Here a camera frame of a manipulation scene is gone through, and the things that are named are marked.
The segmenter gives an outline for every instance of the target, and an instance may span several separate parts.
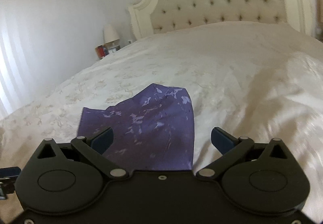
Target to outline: white lampshade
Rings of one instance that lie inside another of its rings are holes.
[[[104,27],[104,42],[109,43],[120,39],[117,31],[113,28],[111,24]]]

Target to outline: bed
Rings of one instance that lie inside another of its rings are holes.
[[[0,167],[23,168],[44,138],[73,139],[83,107],[106,109],[152,83],[184,87],[194,110],[194,170],[220,157],[210,142],[214,126],[255,142],[281,138],[311,183],[303,212],[319,223],[323,45],[310,37],[309,0],[186,0],[187,8],[171,1],[131,6],[137,42],[0,121]],[[15,195],[0,201],[5,221],[21,210]]]

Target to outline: satin comforter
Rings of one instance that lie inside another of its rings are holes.
[[[43,138],[70,141],[83,107],[106,109],[151,83],[187,89],[195,171],[220,157],[215,126],[281,138],[311,183],[303,212],[323,220],[323,44],[288,25],[223,22],[137,41],[0,121],[0,167],[23,168]],[[15,195],[0,201],[5,221],[21,210]]]

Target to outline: table lamp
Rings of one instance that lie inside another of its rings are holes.
[[[107,49],[111,49],[113,47],[117,47],[120,37],[117,31],[111,24],[108,24],[104,27],[104,42],[106,44]]]

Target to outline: purple fabric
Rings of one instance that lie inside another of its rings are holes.
[[[114,140],[103,156],[129,172],[192,169],[194,115],[186,89],[153,83],[106,110],[84,108],[78,136],[106,126]]]

